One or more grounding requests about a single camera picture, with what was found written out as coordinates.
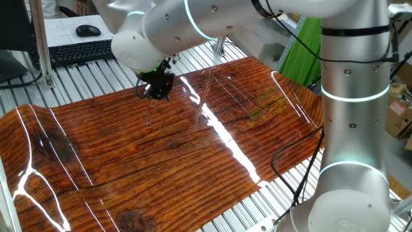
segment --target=keyboard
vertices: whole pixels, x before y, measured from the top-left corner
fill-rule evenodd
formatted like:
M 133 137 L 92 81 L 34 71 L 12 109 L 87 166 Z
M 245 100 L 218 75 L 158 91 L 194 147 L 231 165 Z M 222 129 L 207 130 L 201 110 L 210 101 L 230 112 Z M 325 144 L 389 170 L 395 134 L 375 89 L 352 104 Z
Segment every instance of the keyboard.
M 56 67 L 67 64 L 83 64 L 86 61 L 115 58 L 111 52 L 110 44 L 111 39 L 49 47 L 51 66 Z M 39 54 L 37 52 L 29 54 L 34 68 L 39 70 Z

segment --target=robotic arm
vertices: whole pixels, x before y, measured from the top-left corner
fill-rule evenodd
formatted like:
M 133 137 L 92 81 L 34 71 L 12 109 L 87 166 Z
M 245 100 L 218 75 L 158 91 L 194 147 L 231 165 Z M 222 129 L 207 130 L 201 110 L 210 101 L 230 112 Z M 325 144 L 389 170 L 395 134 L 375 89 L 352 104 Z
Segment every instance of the robotic arm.
M 112 50 L 144 73 L 166 57 L 270 16 L 270 8 L 322 19 L 325 152 L 314 196 L 276 232 L 386 232 L 389 187 L 383 137 L 390 26 L 386 0 L 93 0 Z

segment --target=monitor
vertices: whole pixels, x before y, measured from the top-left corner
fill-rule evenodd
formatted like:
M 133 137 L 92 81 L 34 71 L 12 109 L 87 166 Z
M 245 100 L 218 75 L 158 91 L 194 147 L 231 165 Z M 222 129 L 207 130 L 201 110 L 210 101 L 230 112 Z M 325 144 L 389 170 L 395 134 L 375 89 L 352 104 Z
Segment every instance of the monitor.
M 7 50 L 36 52 L 34 27 L 24 0 L 0 0 L 0 81 L 16 77 L 27 69 Z

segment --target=wood grain sheet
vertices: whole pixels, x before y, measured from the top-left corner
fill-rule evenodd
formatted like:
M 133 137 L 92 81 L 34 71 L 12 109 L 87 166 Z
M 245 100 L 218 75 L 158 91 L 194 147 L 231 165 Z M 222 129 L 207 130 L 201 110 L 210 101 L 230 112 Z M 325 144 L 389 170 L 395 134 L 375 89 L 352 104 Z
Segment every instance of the wood grain sheet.
M 0 154 L 24 231 L 194 231 L 274 180 L 272 155 L 322 115 L 318 96 L 246 58 L 176 77 L 170 102 L 128 89 L 19 106 L 0 119 Z

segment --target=metal grating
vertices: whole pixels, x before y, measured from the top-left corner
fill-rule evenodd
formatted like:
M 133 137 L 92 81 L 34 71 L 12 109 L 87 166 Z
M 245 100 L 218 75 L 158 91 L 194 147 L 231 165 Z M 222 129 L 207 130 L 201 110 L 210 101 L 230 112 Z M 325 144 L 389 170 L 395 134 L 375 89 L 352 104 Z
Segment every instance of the metal grating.
M 214 42 L 207 42 L 182 52 L 180 54 L 182 59 L 172 67 L 172 71 L 176 75 L 180 75 L 246 57 L 241 50 L 231 44 L 225 46 L 225 57 L 217 57 L 212 52 L 212 44 Z M 20 77 L 0 82 L 0 86 L 32 81 L 39 74 L 39 70 L 33 68 L 27 53 L 12 52 L 12 54 L 29 69 L 29 72 Z M 24 88 L 0 90 L 0 117 L 22 104 L 52 108 L 131 88 L 137 82 L 133 71 L 112 59 L 93 61 L 75 67 L 62 66 L 54 68 L 54 71 L 53 78 L 56 84 L 54 89 L 46 88 L 40 80 Z M 292 184 L 292 187 L 297 187 L 308 163 L 309 161 L 306 160 L 284 174 L 285 179 Z M 321 154 L 315 161 L 309 176 L 305 192 L 307 197 L 312 196 L 315 191 L 320 165 Z M 391 197 L 399 199 L 392 191 Z M 253 193 L 233 208 L 205 224 L 198 231 L 245 231 L 269 215 L 278 217 L 283 214 L 289 208 L 291 201 L 292 194 L 288 192 L 287 187 L 279 179 L 276 179 L 269 186 Z M 389 231 L 401 231 L 404 225 L 403 220 L 393 216 Z

